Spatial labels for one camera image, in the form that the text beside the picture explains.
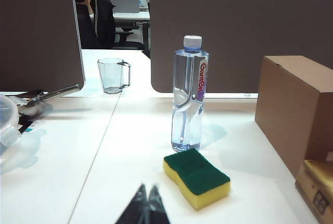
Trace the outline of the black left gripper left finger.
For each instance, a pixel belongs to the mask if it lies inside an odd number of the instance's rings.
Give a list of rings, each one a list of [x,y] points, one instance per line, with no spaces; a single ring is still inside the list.
[[[116,223],[149,223],[145,185],[141,184]]]

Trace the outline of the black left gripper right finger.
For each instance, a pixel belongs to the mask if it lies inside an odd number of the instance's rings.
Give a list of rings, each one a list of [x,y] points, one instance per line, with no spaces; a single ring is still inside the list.
[[[152,187],[148,197],[150,223],[170,224],[162,198],[156,185]]]

